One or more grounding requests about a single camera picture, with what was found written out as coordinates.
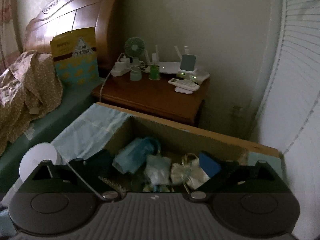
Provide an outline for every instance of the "curtain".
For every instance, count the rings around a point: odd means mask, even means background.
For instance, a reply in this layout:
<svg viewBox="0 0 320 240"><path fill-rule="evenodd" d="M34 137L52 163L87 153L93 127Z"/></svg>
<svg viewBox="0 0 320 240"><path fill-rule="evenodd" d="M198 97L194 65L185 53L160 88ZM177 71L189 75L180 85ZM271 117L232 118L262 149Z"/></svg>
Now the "curtain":
<svg viewBox="0 0 320 240"><path fill-rule="evenodd" d="M0 74L20 56L12 12L12 0L0 0Z"/></svg>

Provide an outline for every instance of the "headboard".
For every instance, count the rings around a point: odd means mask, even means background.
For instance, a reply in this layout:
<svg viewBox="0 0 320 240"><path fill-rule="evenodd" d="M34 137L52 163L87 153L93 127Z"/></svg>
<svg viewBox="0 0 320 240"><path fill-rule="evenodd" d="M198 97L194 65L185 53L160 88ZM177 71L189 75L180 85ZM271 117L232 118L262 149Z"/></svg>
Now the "headboard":
<svg viewBox="0 0 320 240"><path fill-rule="evenodd" d="M119 7L122 0L54 0L26 28L24 50L51 53L56 35L95 27L100 75L111 69L123 52Z"/></svg>

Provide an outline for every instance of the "mattress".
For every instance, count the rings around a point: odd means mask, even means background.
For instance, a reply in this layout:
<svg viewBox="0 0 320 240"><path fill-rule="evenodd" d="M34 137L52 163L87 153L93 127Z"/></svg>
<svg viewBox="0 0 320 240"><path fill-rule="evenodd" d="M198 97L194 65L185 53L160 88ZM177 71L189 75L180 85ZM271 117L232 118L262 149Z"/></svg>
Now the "mattress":
<svg viewBox="0 0 320 240"><path fill-rule="evenodd" d="M28 131L13 144L8 144L0 157L0 193L7 192L19 177L19 165L24 154L34 145L51 142L93 103L91 90L100 84L92 82L63 90L62 102L54 111L31 122Z"/></svg>

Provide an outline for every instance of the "white triangle label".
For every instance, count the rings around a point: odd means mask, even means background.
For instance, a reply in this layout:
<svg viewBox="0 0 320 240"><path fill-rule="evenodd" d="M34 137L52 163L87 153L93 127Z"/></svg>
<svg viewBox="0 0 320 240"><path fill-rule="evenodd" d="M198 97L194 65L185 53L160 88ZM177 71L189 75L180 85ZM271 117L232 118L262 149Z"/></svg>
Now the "white triangle label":
<svg viewBox="0 0 320 240"><path fill-rule="evenodd" d="M82 38L79 38L78 45L76 46L75 51L72 54L72 57L80 57L87 54L92 54L93 50L91 47L85 43Z"/></svg>

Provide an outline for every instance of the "brown patterned cloth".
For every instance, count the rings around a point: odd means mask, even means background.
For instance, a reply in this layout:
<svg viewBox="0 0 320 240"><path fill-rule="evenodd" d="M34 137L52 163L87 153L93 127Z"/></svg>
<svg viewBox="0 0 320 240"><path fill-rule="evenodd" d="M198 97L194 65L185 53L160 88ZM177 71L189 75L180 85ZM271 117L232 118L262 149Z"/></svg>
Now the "brown patterned cloth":
<svg viewBox="0 0 320 240"><path fill-rule="evenodd" d="M61 103L62 84L52 55L24 52L0 76L0 155L32 120L42 118Z"/></svg>

